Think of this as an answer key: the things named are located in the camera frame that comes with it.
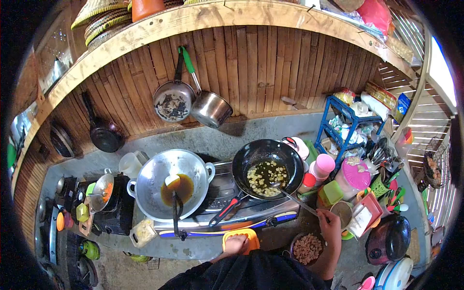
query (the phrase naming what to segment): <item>stove knob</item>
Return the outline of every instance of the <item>stove knob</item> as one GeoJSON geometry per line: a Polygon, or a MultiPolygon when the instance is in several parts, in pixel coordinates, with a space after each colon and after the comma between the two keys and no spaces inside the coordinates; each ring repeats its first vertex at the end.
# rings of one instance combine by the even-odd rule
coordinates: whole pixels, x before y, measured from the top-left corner
{"type": "Polygon", "coordinates": [[[266,224],[268,226],[277,226],[278,225],[278,222],[277,222],[277,218],[276,217],[270,217],[266,220],[266,224]]]}

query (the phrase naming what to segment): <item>person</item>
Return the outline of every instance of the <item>person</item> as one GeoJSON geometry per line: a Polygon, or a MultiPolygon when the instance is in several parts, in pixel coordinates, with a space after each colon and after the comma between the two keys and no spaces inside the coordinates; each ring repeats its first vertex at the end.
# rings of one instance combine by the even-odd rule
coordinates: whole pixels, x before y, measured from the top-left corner
{"type": "Polygon", "coordinates": [[[310,267],[288,257],[263,250],[250,251],[248,238],[230,236],[222,254],[210,262],[172,278],[160,290],[170,289],[330,289],[342,248],[340,218],[317,209],[322,236],[327,245],[310,267]]]}

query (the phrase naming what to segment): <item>black wok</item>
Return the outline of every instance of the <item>black wok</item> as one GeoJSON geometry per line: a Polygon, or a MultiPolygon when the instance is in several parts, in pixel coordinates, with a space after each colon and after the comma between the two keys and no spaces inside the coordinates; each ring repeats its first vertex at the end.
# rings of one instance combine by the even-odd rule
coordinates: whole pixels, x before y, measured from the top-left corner
{"type": "Polygon", "coordinates": [[[89,113],[90,139],[92,143],[103,152],[113,153],[124,145],[124,133],[112,121],[106,121],[95,116],[89,93],[82,93],[82,100],[89,113]]]}
{"type": "MultiPolygon", "coordinates": [[[[291,146],[277,140],[256,140],[246,144],[235,154],[232,161],[232,176],[235,183],[242,192],[259,200],[279,200],[287,198],[283,193],[272,197],[265,197],[255,193],[251,188],[247,179],[248,170],[267,160],[273,160],[285,165],[289,175],[289,181],[282,189],[290,194],[294,193],[303,181],[303,161],[291,146]]],[[[240,204],[240,200],[240,197],[234,197],[227,206],[211,219],[209,226],[214,226],[219,223],[236,205],[240,204]]]]}

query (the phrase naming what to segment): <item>person's hand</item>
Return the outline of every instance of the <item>person's hand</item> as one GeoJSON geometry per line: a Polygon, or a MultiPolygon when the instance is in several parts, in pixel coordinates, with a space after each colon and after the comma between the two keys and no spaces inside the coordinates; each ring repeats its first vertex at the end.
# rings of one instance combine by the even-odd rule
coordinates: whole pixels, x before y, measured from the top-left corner
{"type": "Polygon", "coordinates": [[[328,246],[333,246],[337,250],[342,248],[342,229],[340,217],[325,209],[316,209],[319,217],[322,236],[328,246]]]}
{"type": "Polygon", "coordinates": [[[243,254],[248,249],[249,242],[250,239],[244,234],[229,236],[226,240],[224,254],[243,254]]]}

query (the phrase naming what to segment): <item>wooden shelf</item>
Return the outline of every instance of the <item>wooden shelf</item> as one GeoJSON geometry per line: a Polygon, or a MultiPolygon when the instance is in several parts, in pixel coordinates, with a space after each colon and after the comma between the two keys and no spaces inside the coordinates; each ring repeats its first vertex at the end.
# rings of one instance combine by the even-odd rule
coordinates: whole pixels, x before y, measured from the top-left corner
{"type": "Polygon", "coordinates": [[[373,36],[324,12],[307,10],[305,6],[275,0],[208,1],[178,6],[123,28],[94,50],[84,53],[41,104],[13,174],[13,191],[21,164],[40,126],[74,88],[112,60],[146,44],[180,33],[218,26],[244,25],[282,26],[319,32],[345,40],[381,57],[408,76],[415,86],[415,72],[395,52],[373,36]]]}

